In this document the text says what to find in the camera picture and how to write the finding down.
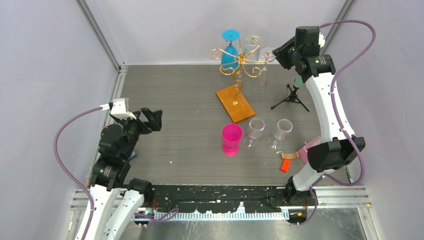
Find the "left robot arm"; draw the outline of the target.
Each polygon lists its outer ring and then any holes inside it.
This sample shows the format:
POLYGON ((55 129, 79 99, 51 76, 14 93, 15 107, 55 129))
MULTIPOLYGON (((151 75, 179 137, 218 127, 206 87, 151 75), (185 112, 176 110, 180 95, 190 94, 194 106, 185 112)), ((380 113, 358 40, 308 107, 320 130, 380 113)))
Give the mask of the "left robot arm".
POLYGON ((115 123, 106 126, 100 135, 99 159, 92 168, 89 196, 77 240, 118 240, 133 219, 136 209, 153 202, 152 184, 134 178, 124 192, 115 211, 112 207, 121 193, 131 168, 130 158, 140 135, 162 129, 162 110, 141 108, 111 112, 115 123))

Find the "small orange block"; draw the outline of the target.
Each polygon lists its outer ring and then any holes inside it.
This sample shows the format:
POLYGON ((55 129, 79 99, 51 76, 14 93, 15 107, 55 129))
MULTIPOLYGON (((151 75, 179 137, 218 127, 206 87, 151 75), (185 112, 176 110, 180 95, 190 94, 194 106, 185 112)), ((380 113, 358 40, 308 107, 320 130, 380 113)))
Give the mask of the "small orange block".
POLYGON ((281 170, 282 172, 286 173, 286 172, 288 172, 288 170, 289 170, 289 168, 290 168, 290 165, 291 165, 291 161, 290 161, 289 159, 284 159, 284 160, 282 161, 282 165, 281 165, 281 167, 280 167, 280 170, 281 170))

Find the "pink wine glass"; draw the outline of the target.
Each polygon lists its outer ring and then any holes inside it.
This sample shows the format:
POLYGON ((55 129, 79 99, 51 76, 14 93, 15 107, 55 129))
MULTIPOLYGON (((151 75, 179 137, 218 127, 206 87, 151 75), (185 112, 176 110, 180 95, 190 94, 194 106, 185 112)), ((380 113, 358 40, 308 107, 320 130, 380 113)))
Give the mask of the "pink wine glass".
POLYGON ((239 145, 243 136, 242 128, 236 123, 229 123, 222 128, 222 152, 233 157, 239 152, 239 145))

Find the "green microphone on tripod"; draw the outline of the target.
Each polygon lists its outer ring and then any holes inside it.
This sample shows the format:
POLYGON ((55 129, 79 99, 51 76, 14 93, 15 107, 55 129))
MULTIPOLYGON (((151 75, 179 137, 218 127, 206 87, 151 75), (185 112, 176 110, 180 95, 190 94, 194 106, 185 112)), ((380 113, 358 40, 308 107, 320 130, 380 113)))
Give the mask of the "green microphone on tripod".
POLYGON ((289 95, 281 100, 279 103, 273 105, 270 107, 271 110, 275 109, 278 105, 282 104, 282 103, 295 103, 295 104, 300 104, 302 105, 302 107, 307 111, 310 112, 310 110, 306 107, 306 105, 299 99, 297 91, 300 89, 300 87, 304 84, 303 79, 300 75, 297 75, 293 85, 291 86, 290 84, 287 84, 286 87, 289 90, 289 95))

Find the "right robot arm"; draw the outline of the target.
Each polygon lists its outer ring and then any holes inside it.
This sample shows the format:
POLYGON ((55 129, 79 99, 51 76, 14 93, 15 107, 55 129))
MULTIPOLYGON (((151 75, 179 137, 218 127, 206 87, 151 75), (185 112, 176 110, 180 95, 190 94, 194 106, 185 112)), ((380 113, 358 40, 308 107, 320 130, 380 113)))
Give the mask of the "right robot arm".
POLYGON ((320 53, 323 42, 318 26, 299 26, 294 37, 272 51, 279 64, 287 70, 294 68, 305 84, 320 124, 320 138, 308 147, 305 166, 285 186, 285 201, 291 205, 305 203, 314 184, 349 165, 366 145, 346 118, 334 82, 333 59, 320 53))

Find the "clear flute glass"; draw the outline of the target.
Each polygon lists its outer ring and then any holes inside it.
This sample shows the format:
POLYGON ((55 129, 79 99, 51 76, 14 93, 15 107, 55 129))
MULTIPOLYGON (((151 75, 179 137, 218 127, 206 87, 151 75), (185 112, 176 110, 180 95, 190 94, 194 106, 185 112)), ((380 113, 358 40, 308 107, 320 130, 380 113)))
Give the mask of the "clear flute glass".
POLYGON ((274 47, 266 46, 260 49, 260 57, 263 61, 263 66, 261 68, 261 74, 256 81, 255 89, 257 92, 262 93, 266 90, 268 83, 268 63, 272 62, 275 59, 273 54, 274 47))

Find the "black base bar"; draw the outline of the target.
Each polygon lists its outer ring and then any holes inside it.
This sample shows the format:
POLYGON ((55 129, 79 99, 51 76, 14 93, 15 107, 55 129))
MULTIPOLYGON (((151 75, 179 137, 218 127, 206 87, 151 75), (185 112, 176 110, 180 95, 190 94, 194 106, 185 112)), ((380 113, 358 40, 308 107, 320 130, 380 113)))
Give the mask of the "black base bar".
POLYGON ((265 185, 154 185, 153 197, 144 203, 166 213, 177 208, 179 213, 205 214, 276 213, 286 207, 287 195, 280 186, 265 185))

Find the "clear wine glass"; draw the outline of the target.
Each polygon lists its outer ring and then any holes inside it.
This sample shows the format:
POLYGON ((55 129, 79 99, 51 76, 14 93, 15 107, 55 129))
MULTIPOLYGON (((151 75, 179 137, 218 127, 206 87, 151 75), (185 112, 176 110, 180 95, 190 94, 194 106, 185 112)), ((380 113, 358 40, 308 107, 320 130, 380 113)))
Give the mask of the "clear wine glass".
POLYGON ((265 122, 261 118, 252 118, 247 126, 247 137, 243 140, 244 145, 249 148, 255 148, 259 143, 265 128, 265 122))
POLYGON ((293 130, 293 123, 288 119, 280 119, 272 132, 272 137, 268 139, 268 146, 273 150, 278 150, 283 146, 284 140, 293 130))
POLYGON ((246 37, 246 43, 244 45, 243 52, 252 61, 258 61, 260 55, 260 44, 261 38, 257 34, 249 34, 246 37))

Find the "blue wine glass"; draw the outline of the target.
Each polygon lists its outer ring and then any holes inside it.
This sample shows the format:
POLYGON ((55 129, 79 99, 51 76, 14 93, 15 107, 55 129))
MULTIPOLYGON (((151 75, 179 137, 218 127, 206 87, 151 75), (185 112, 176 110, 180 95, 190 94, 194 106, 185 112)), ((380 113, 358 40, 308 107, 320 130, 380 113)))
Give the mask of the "blue wine glass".
POLYGON ((222 38, 228 43, 221 55, 221 69, 226 72, 230 68, 236 69, 239 65, 238 50, 233 46, 233 42, 239 40, 240 33, 235 29, 228 29, 222 33, 222 38))

